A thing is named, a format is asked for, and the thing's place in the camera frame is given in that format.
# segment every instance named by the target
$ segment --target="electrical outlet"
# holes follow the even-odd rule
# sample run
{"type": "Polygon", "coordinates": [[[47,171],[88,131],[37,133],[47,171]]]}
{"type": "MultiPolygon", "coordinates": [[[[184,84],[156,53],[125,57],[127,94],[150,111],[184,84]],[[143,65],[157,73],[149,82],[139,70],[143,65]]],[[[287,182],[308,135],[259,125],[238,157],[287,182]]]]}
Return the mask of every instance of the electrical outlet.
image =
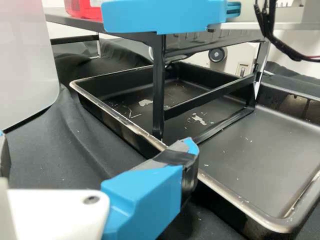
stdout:
{"type": "Polygon", "coordinates": [[[238,67],[236,68],[235,75],[239,77],[244,77],[250,73],[249,63],[239,62],[238,67]]]}

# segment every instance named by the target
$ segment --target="white debris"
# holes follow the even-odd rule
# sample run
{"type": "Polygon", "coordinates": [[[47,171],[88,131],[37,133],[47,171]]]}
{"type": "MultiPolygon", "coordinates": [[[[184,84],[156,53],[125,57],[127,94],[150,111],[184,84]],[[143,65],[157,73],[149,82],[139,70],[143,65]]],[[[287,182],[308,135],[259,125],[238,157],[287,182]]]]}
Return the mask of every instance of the white debris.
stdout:
{"type": "Polygon", "coordinates": [[[193,120],[195,120],[196,122],[197,121],[200,122],[203,126],[207,125],[206,122],[202,119],[202,117],[199,117],[198,115],[195,115],[195,114],[192,114],[192,115],[194,115],[192,117],[193,120]]]}
{"type": "Polygon", "coordinates": [[[139,102],[139,105],[141,106],[141,107],[144,107],[144,106],[147,106],[147,105],[149,105],[149,104],[152,104],[154,101],[151,101],[151,100],[148,100],[148,99],[144,99],[144,100],[142,100],[142,101],[140,101],[139,102]]]}
{"type": "Polygon", "coordinates": [[[141,115],[142,115],[142,114],[140,113],[140,114],[134,115],[134,116],[132,116],[132,117],[130,117],[130,118],[133,119],[133,118],[139,117],[139,116],[141,116],[141,115]]]}

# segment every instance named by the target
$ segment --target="black cable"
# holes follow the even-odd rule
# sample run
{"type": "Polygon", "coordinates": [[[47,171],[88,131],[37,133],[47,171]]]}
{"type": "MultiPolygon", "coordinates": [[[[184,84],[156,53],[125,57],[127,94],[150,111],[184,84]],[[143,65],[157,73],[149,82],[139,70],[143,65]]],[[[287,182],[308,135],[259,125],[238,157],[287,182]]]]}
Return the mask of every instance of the black cable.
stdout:
{"type": "Polygon", "coordinates": [[[299,62],[301,60],[304,60],[304,61],[313,62],[313,63],[320,63],[320,59],[313,59],[306,55],[303,55],[274,36],[273,32],[274,32],[275,16],[276,16],[276,0],[270,0],[269,5],[270,5],[269,13],[267,12],[267,0],[264,1],[264,6],[262,11],[260,10],[258,4],[254,5],[255,15],[263,36],[269,39],[269,41],[278,50],[286,54],[289,58],[291,58],[294,61],[299,62]]]}

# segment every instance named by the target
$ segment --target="black metal frame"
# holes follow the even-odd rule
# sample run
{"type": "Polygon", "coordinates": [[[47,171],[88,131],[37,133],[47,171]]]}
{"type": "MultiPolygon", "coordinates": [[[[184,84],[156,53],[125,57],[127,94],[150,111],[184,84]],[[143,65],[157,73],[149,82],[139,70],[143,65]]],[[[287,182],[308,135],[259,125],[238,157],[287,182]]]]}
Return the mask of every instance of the black metal frame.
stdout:
{"type": "MultiPolygon", "coordinates": [[[[242,112],[230,116],[218,125],[214,125],[215,130],[210,130],[210,134],[206,136],[212,136],[213,132],[217,133],[222,128],[236,122],[243,118],[254,110],[255,107],[255,88],[254,83],[257,81],[257,77],[253,74],[244,78],[237,79],[233,82],[226,83],[218,86],[213,90],[204,93],[200,96],[189,99],[185,102],[179,103],[169,109],[164,110],[164,95],[165,95],[165,68],[166,68],[166,56],[168,54],[166,49],[166,35],[157,35],[155,32],[141,32],[141,33],[117,33],[114,34],[118,37],[131,39],[135,41],[144,42],[152,47],[153,51],[153,113],[152,113],[152,134],[159,140],[162,140],[164,134],[165,120],[174,118],[190,109],[201,106],[214,99],[222,97],[226,94],[234,92],[245,86],[251,85],[248,99],[246,99],[247,107],[242,112]]],[[[178,50],[175,53],[170,52],[169,55],[183,55],[194,52],[205,51],[212,48],[213,43],[201,44],[192,48],[186,48],[185,50],[178,50]]]]}
{"type": "Polygon", "coordinates": [[[79,42],[99,41],[99,35],[71,36],[50,39],[51,45],[72,44],[79,42]]]}

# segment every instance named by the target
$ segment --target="metal tray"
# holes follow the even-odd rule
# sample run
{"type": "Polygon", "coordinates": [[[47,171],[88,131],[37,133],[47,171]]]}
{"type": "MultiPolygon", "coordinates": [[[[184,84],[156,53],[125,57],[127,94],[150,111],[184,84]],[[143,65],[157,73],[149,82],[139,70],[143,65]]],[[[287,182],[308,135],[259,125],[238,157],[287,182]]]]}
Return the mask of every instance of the metal tray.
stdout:
{"type": "MultiPolygon", "coordinates": [[[[198,136],[244,107],[241,99],[226,96],[193,108],[165,122],[161,142],[151,135],[152,76],[153,67],[146,66],[75,80],[70,86],[87,110],[146,158],[177,139],[198,136]]],[[[235,79],[175,63],[166,70],[165,108],[235,79]]],[[[293,238],[319,197],[319,141],[317,125],[258,105],[254,113],[199,144],[198,178],[240,210],[244,221],[239,220],[238,230],[249,238],[293,238]]]]}

